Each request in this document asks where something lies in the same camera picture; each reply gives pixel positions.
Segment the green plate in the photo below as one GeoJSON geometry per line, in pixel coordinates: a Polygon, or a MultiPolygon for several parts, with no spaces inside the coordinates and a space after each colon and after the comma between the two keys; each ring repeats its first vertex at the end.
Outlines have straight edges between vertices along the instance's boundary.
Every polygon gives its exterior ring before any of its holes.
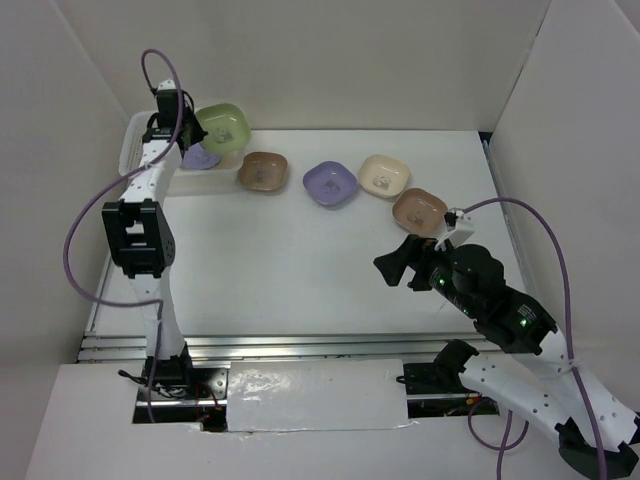
{"type": "Polygon", "coordinates": [[[206,132],[200,145],[209,153],[226,155],[243,149],[251,139],[251,128],[243,111],[234,104],[220,103],[196,111],[206,132]]]}

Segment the cream plate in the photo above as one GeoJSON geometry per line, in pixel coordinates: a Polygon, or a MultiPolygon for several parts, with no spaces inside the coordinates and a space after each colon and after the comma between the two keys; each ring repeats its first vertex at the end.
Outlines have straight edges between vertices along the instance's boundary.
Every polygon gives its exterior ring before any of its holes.
{"type": "Polygon", "coordinates": [[[409,167],[386,155],[367,157],[361,165],[357,179],[366,192],[385,199],[400,195],[410,178],[409,167]]]}

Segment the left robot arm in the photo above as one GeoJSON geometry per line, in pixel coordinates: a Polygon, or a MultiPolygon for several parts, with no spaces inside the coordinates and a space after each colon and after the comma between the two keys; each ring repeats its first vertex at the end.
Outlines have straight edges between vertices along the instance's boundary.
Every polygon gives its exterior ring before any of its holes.
{"type": "Polygon", "coordinates": [[[157,112],[142,136],[142,171],[101,215],[112,261],[128,278],[144,322],[146,360],[137,381],[151,393],[184,399],[196,390],[198,376],[176,320],[170,269],[177,247],[163,204],[196,119],[174,81],[163,81],[155,98],[157,112]]]}

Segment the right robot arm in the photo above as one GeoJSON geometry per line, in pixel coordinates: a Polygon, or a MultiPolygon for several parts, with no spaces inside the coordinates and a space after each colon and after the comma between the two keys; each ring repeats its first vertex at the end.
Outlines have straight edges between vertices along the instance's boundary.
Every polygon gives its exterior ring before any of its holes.
{"type": "Polygon", "coordinates": [[[412,269],[408,286],[436,291],[472,320],[486,340],[526,367],[544,389],[501,370],[462,340],[451,340],[431,365],[410,364],[398,382],[416,388],[436,380],[450,392],[481,393],[549,436],[564,462],[588,479],[623,479],[639,463],[639,416],[570,357],[556,321],[533,297],[509,287],[503,264],[480,245],[438,249],[409,235],[375,258],[389,286],[412,269]]]}

